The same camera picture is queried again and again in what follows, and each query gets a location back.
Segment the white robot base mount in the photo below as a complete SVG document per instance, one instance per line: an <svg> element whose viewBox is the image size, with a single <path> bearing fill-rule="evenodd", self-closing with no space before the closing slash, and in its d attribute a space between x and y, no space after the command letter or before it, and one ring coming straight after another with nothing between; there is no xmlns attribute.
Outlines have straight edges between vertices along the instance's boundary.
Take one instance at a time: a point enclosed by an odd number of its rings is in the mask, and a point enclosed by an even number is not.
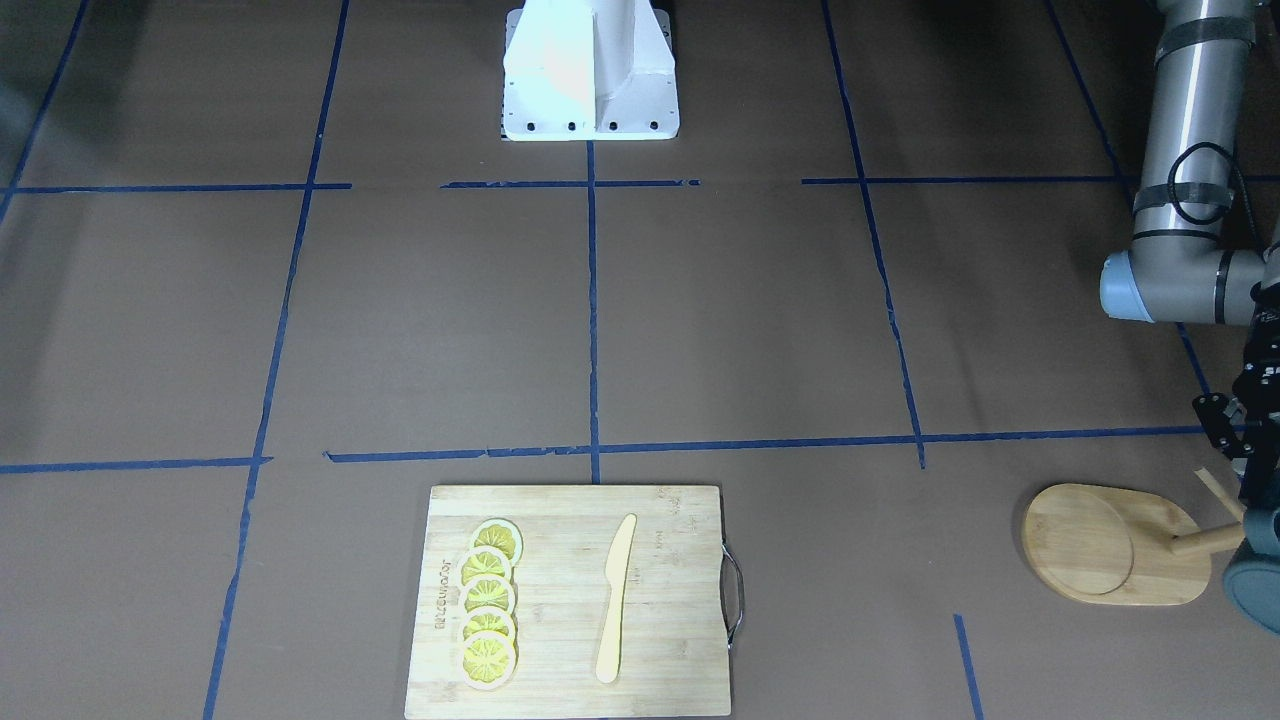
<svg viewBox="0 0 1280 720"><path fill-rule="evenodd" d="M678 136L669 1L526 1L506 17L502 63L508 141Z"/></svg>

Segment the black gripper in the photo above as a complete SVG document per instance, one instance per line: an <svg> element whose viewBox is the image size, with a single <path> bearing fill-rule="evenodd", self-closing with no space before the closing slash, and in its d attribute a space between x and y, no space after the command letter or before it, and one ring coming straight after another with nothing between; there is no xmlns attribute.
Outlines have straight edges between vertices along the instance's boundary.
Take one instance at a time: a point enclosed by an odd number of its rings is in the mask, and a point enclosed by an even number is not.
<svg viewBox="0 0 1280 720"><path fill-rule="evenodd" d="M1190 402L1211 447L1225 457L1240 459L1245 457L1247 442L1252 447L1251 460L1266 471L1277 465L1277 325L1253 325L1243 352L1238 398L1206 393ZM1243 418L1240 405L1245 410L1245 441L1235 429L1236 420Z"/></svg>

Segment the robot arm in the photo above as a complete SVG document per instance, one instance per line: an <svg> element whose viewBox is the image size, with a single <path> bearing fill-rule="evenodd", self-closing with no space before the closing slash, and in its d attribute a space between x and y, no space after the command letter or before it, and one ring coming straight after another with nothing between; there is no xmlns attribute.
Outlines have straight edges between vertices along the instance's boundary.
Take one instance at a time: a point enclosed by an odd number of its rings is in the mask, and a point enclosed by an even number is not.
<svg viewBox="0 0 1280 720"><path fill-rule="evenodd" d="M1161 1L1146 158L1132 241L1110 255L1100 302L1115 319L1248 325L1258 251L1219 240L1233 188L1236 123L1256 42L1253 1Z"/></svg>

